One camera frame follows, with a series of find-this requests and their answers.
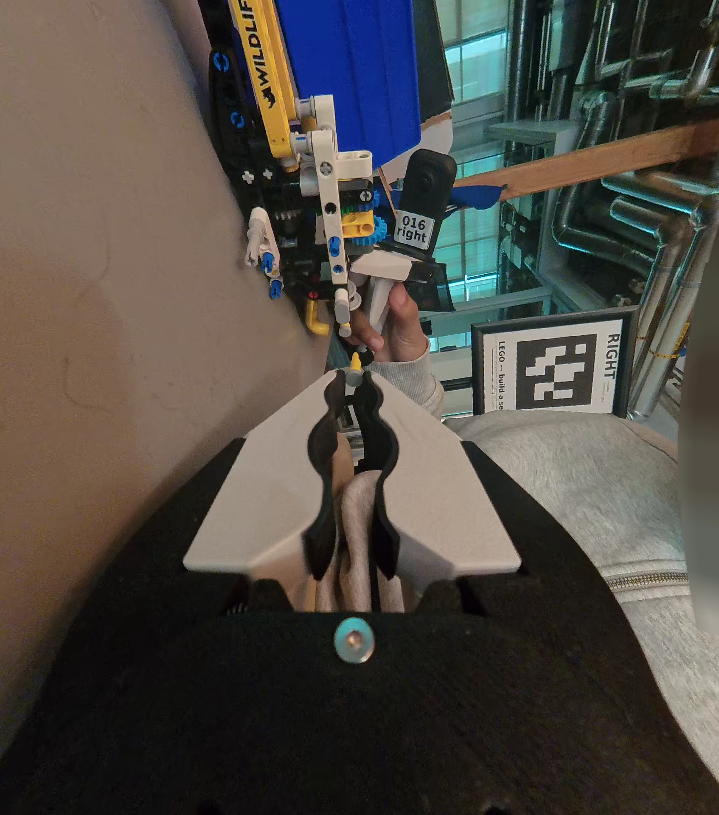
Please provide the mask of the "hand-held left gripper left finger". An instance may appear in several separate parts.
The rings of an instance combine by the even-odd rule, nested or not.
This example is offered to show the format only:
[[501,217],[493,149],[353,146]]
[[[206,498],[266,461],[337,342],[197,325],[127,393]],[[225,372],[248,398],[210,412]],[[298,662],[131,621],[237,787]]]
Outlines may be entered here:
[[334,555],[330,461],[345,373],[324,374],[247,434],[183,558],[187,570],[322,580]]

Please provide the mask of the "cluster of metal pipes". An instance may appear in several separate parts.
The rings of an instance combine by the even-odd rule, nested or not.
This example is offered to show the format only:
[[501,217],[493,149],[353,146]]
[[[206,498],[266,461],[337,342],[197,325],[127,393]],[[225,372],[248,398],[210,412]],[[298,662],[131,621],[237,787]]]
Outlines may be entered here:
[[[719,118],[719,2],[509,2],[506,120],[571,126],[572,148]],[[628,417],[660,401],[719,223],[719,152],[543,192],[541,239],[623,272],[638,303]]]

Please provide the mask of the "person's right forearm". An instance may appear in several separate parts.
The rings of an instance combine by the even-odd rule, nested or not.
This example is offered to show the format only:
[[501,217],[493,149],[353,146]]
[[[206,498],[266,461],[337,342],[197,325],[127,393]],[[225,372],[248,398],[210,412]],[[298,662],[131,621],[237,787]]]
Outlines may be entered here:
[[395,386],[436,420],[442,421],[445,391],[433,371],[429,345],[414,361],[380,361],[375,358],[368,370]]

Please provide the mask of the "yellow black lego vehicle model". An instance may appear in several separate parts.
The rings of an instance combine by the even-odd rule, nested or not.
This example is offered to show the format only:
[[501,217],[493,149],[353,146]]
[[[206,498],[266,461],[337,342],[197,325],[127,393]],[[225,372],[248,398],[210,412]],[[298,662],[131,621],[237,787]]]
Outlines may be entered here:
[[245,225],[244,263],[305,304],[314,334],[351,335],[351,262],[383,238],[373,156],[338,148],[334,97],[300,97],[273,2],[198,2],[211,133]]

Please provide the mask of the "grey sweatshirt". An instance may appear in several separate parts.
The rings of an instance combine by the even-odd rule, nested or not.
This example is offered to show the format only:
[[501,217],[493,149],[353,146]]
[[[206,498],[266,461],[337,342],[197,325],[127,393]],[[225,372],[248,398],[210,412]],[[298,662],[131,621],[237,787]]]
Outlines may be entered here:
[[677,449],[609,416],[528,413],[449,420],[560,523],[608,589],[571,661],[600,669],[634,732],[672,714],[719,780],[719,636],[694,620]]

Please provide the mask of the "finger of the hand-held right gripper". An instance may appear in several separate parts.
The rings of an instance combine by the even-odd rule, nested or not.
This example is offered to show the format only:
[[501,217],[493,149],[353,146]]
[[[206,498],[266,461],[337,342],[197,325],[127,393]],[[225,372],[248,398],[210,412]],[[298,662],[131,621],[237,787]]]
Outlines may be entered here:
[[404,282],[410,275],[415,260],[403,253],[372,249],[351,261],[350,275],[381,278]]

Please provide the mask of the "person's right hand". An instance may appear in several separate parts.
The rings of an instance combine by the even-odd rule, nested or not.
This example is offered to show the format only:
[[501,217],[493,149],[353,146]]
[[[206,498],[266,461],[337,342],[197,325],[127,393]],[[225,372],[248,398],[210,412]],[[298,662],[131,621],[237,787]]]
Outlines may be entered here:
[[362,311],[354,311],[351,330],[345,342],[354,347],[367,347],[376,363],[410,363],[429,352],[429,341],[422,331],[416,303],[401,282],[390,290],[382,332],[375,331]]

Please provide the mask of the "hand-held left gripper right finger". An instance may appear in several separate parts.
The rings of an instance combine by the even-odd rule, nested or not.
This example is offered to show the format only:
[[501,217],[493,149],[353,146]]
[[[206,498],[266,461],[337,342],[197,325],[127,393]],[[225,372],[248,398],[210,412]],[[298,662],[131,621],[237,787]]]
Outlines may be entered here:
[[456,433],[375,373],[364,373],[359,393],[360,471],[379,473],[371,545],[382,574],[515,573],[521,558]]

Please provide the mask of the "wooden railing beam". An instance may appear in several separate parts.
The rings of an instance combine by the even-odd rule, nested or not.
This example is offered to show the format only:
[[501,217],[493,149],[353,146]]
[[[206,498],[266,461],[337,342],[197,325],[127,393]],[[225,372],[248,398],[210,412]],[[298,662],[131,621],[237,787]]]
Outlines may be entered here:
[[716,118],[460,178],[455,188],[500,188],[500,200],[510,200],[718,152]]

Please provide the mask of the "blue plastic box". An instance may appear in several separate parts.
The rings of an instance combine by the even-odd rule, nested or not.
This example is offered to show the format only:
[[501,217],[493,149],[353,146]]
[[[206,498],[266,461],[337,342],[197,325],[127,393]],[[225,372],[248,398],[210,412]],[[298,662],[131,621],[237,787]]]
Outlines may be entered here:
[[410,1],[275,3],[300,95],[334,98],[340,152],[383,166],[421,141]]

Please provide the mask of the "black framed marker sign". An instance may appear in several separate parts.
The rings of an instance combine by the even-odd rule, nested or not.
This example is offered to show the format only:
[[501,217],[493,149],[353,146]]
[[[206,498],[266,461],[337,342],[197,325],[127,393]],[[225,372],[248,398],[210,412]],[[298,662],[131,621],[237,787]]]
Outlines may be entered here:
[[471,326],[473,410],[626,418],[638,308]]

